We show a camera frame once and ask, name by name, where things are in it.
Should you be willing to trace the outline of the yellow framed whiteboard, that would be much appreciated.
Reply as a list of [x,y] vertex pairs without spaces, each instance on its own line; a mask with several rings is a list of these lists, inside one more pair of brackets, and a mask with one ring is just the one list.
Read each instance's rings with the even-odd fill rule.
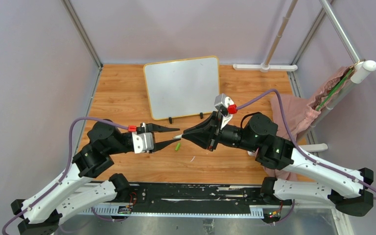
[[154,120],[208,114],[220,94],[219,59],[205,56],[143,66]]

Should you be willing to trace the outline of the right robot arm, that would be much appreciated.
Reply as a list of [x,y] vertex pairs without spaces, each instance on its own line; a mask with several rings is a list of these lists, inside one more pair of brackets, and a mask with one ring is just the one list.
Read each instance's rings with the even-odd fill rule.
[[359,170],[337,166],[296,147],[277,136],[278,126],[262,113],[254,114],[244,127],[229,125],[226,118],[213,112],[204,122],[186,129],[182,138],[213,151],[219,144],[256,152],[256,161],[269,169],[304,175],[310,182],[266,177],[260,198],[266,204],[283,200],[305,200],[334,206],[338,211],[362,217],[374,205],[367,190],[374,180],[368,168]]

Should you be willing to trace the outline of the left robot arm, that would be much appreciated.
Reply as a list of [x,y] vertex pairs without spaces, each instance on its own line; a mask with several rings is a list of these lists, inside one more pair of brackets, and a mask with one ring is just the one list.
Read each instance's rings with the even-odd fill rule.
[[76,154],[69,153],[65,170],[45,188],[29,199],[11,203],[22,235],[50,235],[62,224],[82,211],[103,202],[131,199],[130,184],[123,174],[113,174],[82,193],[76,191],[97,178],[113,165],[112,155],[133,152],[153,153],[172,144],[172,140],[156,142],[156,132],[170,128],[153,123],[123,126],[108,119],[94,119],[88,132],[89,143]]

